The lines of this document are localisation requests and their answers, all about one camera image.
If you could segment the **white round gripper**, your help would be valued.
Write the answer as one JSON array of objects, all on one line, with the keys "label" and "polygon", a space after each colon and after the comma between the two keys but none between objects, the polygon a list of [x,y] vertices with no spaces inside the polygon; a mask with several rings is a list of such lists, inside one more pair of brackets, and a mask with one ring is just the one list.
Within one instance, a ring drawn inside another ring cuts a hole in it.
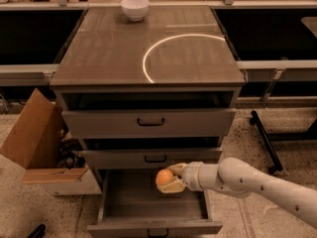
[{"label": "white round gripper", "polygon": [[167,167],[175,176],[182,176],[182,180],[173,177],[170,180],[157,179],[158,190],[162,193],[179,193],[185,190],[185,186],[192,191],[202,191],[199,182],[199,172],[202,162],[192,162],[189,164],[180,163]]}]

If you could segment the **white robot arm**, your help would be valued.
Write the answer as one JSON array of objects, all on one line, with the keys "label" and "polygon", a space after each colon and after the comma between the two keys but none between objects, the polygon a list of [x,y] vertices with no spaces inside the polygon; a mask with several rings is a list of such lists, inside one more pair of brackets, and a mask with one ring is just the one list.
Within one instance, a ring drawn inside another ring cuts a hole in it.
[{"label": "white robot arm", "polygon": [[317,228],[316,190],[269,176],[236,158],[224,159],[219,164],[192,162],[169,166],[158,172],[156,185],[162,193],[179,193],[188,188],[246,197],[253,192]]}]

